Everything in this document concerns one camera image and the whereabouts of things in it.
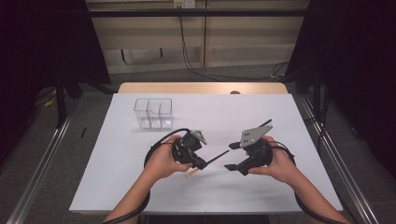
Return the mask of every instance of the forearm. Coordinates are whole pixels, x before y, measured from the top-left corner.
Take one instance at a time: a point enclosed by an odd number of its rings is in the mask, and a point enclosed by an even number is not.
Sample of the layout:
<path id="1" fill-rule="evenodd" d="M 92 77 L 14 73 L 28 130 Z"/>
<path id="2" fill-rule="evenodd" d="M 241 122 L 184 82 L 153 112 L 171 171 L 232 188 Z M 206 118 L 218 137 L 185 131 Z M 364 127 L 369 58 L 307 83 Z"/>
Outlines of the forearm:
<path id="1" fill-rule="evenodd" d="M 111 219 L 122 217 L 128 213 L 131 213 L 136 208 L 142 204 L 145 200 L 146 195 L 149 193 L 151 187 L 155 184 L 156 180 L 150 178 L 148 174 L 143 172 L 122 198 L 122 200 L 117 204 L 117 206 L 111 211 L 110 214 L 106 217 L 104 222 L 109 221 Z M 131 219 L 128 219 L 122 223 L 131 223 L 135 224 L 137 221 L 137 216 Z"/>
<path id="2" fill-rule="evenodd" d="M 293 178 L 288 184 L 312 212 L 335 221 L 349 223 L 300 171 L 293 174 Z M 314 223 L 320 223 L 313 218 L 311 219 Z"/>

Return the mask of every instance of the electrical outlet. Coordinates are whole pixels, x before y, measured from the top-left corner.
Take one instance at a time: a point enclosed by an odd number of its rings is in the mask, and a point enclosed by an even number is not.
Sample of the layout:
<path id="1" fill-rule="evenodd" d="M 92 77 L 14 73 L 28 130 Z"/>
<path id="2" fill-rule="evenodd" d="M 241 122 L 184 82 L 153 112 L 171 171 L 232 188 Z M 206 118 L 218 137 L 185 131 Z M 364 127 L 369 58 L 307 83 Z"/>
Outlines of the electrical outlet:
<path id="1" fill-rule="evenodd" d="M 184 0 L 174 0 L 174 8 L 184 8 Z"/>
<path id="2" fill-rule="evenodd" d="M 195 0 L 185 0 L 184 8 L 195 8 Z"/>

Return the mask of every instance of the hand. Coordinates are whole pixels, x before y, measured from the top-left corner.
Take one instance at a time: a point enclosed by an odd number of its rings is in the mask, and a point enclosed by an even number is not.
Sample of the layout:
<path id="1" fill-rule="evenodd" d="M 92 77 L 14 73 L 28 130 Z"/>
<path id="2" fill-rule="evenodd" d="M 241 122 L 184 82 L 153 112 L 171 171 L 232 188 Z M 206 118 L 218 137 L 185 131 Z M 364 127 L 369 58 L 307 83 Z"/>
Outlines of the hand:
<path id="1" fill-rule="evenodd" d="M 186 172 L 192 164 L 180 164 L 177 163 L 172 156 L 172 144 L 181 138 L 179 135 L 170 136 L 162 145 L 160 145 L 154 153 L 152 153 L 145 169 L 143 170 L 144 175 L 148 175 L 157 181 L 161 178 L 166 178 L 174 172 Z"/>
<path id="2" fill-rule="evenodd" d="M 277 147 L 273 137 L 263 136 L 271 147 Z M 288 154 L 282 149 L 273 150 L 273 160 L 268 167 L 254 167 L 248 170 L 253 175 L 270 175 L 274 179 L 290 184 L 292 179 L 300 173 Z"/>

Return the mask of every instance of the white table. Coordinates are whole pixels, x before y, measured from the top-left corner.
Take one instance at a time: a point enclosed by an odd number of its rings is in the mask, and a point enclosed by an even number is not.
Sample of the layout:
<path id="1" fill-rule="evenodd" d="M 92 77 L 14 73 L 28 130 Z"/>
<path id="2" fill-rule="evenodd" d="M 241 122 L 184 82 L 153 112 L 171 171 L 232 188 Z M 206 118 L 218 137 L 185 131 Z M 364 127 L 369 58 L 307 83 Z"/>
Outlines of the white table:
<path id="1" fill-rule="evenodd" d="M 174 128 L 202 130 L 207 146 L 197 151 L 206 161 L 239 141 L 241 132 L 268 119 L 268 135 L 285 144 L 297 166 L 337 209 L 342 206 L 318 157 L 298 109 L 289 94 L 115 94 L 70 211 L 107 213 L 143 170 L 149 147 L 170 131 L 142 130 L 134 116 L 137 98 L 172 98 Z M 151 190 L 146 215 L 271 214 L 301 211 L 289 186 L 270 176 L 229 172 L 223 165 L 239 163 L 242 149 L 227 153 L 203 171 L 186 178 L 177 173 Z"/>

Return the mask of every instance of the transparent storage bin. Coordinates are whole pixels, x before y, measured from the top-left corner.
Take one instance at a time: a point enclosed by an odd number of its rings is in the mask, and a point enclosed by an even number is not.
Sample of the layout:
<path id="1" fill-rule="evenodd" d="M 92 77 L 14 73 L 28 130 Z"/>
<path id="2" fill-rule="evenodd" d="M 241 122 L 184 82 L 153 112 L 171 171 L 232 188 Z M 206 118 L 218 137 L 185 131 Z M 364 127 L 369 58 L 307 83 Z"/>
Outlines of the transparent storage bin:
<path id="1" fill-rule="evenodd" d="M 173 126 L 172 99 L 139 98 L 134 113 L 142 129 L 171 129 Z"/>

